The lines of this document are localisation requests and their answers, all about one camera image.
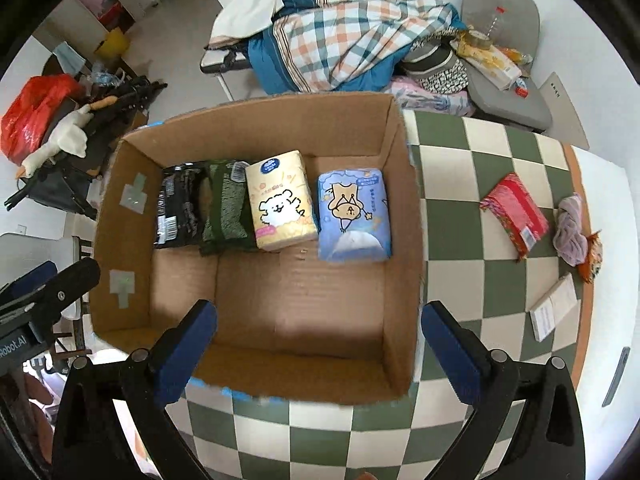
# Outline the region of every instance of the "yellow tissue package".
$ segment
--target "yellow tissue package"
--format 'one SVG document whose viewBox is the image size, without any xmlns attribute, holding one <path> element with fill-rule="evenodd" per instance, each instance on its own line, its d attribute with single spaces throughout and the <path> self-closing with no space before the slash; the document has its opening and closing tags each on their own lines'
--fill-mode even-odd
<svg viewBox="0 0 640 480">
<path fill-rule="evenodd" d="M 246 183 L 258 248 L 277 251 L 318 238 L 300 152 L 252 164 L 246 168 Z"/>
</svg>

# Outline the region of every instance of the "plaid blanket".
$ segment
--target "plaid blanket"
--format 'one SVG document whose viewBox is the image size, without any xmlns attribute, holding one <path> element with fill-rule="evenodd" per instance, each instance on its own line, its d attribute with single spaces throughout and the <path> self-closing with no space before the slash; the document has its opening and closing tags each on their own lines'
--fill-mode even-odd
<svg viewBox="0 0 640 480">
<path fill-rule="evenodd" d="M 263 32 L 263 48 L 287 88 L 298 92 L 334 90 L 417 38 L 463 27 L 455 7 L 439 0 L 283 3 Z"/>
</svg>

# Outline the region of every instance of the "plastic bottle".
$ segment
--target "plastic bottle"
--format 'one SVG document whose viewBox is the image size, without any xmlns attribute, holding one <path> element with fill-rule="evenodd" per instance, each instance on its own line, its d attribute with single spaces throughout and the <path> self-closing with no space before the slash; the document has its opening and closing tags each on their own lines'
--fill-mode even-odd
<svg viewBox="0 0 640 480">
<path fill-rule="evenodd" d="M 502 31 L 502 25 L 504 23 L 504 7 L 495 7 L 494 13 L 491 16 L 489 27 L 487 27 L 486 34 L 490 40 L 494 43 L 500 36 Z"/>
</svg>

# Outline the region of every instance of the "tape roll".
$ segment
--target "tape roll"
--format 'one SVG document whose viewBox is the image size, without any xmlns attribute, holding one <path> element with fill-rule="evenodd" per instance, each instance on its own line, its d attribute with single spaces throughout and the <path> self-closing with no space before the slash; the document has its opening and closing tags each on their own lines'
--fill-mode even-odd
<svg viewBox="0 0 640 480">
<path fill-rule="evenodd" d="M 481 48 L 482 50 L 489 50 L 493 44 L 486 34 L 473 29 L 465 32 L 465 41 L 469 45 Z"/>
</svg>

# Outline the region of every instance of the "cartoon dog illustration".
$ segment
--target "cartoon dog illustration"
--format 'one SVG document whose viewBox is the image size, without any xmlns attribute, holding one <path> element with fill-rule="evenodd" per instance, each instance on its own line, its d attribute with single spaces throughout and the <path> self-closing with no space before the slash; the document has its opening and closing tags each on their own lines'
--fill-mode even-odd
<svg viewBox="0 0 640 480">
<path fill-rule="evenodd" d="M 260 220 L 264 224 L 280 227 L 289 222 L 295 222 L 301 216 L 304 216 L 304 210 L 298 211 L 300 199 L 292 197 L 291 190 L 285 189 L 282 193 L 260 202 L 258 209 L 264 211 L 260 216 Z"/>
<path fill-rule="evenodd" d="M 365 218 L 371 220 L 371 213 L 364 211 L 364 204 L 358 200 L 358 185 L 331 184 L 330 193 L 334 198 L 329 202 L 328 209 L 340 220 L 340 231 L 345 232 L 351 222 L 360 218 L 364 212 Z"/>
</svg>

